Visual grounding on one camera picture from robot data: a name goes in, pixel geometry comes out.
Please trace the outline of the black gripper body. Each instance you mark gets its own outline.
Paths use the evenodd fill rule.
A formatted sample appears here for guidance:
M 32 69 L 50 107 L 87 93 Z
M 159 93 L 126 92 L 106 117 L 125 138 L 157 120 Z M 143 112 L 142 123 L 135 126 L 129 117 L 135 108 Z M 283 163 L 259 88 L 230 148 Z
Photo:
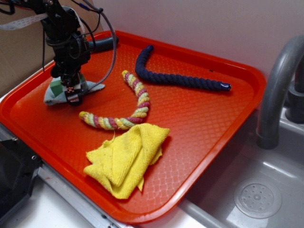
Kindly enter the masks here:
M 63 75 L 73 78 L 90 59 L 88 41 L 80 33 L 72 33 L 67 37 L 48 35 L 46 44 L 53 48 L 55 54 L 55 65 L 50 73 L 53 78 L 61 78 Z

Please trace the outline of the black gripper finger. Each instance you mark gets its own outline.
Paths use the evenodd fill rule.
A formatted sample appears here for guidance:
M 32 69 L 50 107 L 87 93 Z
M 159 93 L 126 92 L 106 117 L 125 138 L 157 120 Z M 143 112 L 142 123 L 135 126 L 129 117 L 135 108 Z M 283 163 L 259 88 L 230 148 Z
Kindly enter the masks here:
M 61 76 L 61 85 L 68 86 L 69 85 L 69 77 L 67 75 Z
M 78 84 L 80 82 L 79 76 L 80 75 L 75 75 L 73 78 L 70 78 L 69 85 L 67 87 L 75 86 L 76 84 Z M 76 92 L 72 95 L 67 95 L 66 93 L 65 97 L 67 99 L 68 104 L 73 106 L 80 105 L 83 101 L 84 91 L 85 91 L 85 87 L 83 87 L 83 90 Z

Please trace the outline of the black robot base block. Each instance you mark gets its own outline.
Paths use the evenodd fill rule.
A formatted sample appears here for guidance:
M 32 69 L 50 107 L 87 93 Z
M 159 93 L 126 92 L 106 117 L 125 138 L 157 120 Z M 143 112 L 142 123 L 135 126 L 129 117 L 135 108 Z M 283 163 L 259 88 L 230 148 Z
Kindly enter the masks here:
M 18 139 L 0 142 L 0 223 L 29 200 L 41 158 Z

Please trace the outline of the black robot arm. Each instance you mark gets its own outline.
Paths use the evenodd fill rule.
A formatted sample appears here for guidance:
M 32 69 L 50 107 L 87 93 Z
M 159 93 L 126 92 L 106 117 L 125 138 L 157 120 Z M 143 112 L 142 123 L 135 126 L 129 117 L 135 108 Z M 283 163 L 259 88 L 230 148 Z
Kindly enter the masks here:
M 70 105 L 80 105 L 88 92 L 88 85 L 81 82 L 80 70 L 91 54 L 86 37 L 78 30 L 80 22 L 76 13 L 61 6 L 57 0 L 12 0 L 10 7 L 13 6 L 33 10 L 37 15 L 47 15 L 41 24 L 46 44 L 55 53 L 55 65 L 50 74 L 53 78 L 60 78 L 66 101 Z

